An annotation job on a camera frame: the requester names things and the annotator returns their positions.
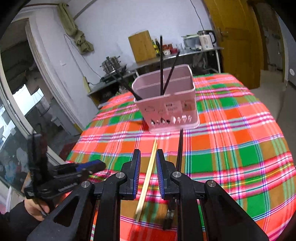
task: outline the curtain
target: curtain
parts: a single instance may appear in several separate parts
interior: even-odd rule
[[[78,29],[78,26],[74,23],[74,19],[67,9],[65,3],[59,3],[58,7],[59,19],[65,29],[65,32],[72,38],[79,49],[80,54],[92,52],[94,50],[93,45],[86,41],[84,33]]]

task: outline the kettle handle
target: kettle handle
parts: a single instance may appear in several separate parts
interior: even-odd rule
[[[216,39],[216,35],[215,35],[214,31],[213,30],[208,30],[208,32],[209,32],[209,34],[212,33],[213,36],[214,36],[214,41],[212,40],[212,37],[211,37],[212,43],[213,44],[216,43],[217,42],[217,39]]]

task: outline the tablecloth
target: tablecloth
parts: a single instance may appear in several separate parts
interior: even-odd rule
[[[196,181],[218,182],[275,240],[296,208],[296,171],[279,126],[232,75],[198,76],[194,82],[200,125],[184,131],[182,171]],[[106,170],[90,179],[98,182],[119,171],[134,149],[140,149],[139,190],[135,201],[122,201],[121,240],[176,239],[176,228],[162,230],[167,203],[160,197],[155,166],[140,222],[134,221],[155,138],[166,160],[176,163],[179,132],[149,133],[127,93],[109,100],[68,156],[76,163],[105,162]]]

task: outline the metal screw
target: metal screw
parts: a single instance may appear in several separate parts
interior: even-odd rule
[[[125,176],[125,174],[123,172],[116,173],[117,178],[123,178],[124,176]]]
[[[81,186],[82,186],[83,188],[87,188],[87,187],[89,187],[90,184],[91,184],[91,183],[90,183],[89,181],[84,181],[84,182],[81,183]]]
[[[207,181],[207,184],[208,184],[210,187],[212,187],[212,188],[216,186],[216,182],[213,181],[213,180],[208,180],[208,181]]]
[[[180,177],[181,173],[180,172],[173,172],[173,177]]]

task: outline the basket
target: basket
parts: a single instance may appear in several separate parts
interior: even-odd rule
[[[163,70],[166,81],[171,68]],[[134,103],[139,108],[151,133],[193,129],[200,120],[195,101],[195,85],[187,64],[175,67],[165,95],[160,95],[160,70],[135,79],[132,89],[143,100]]]

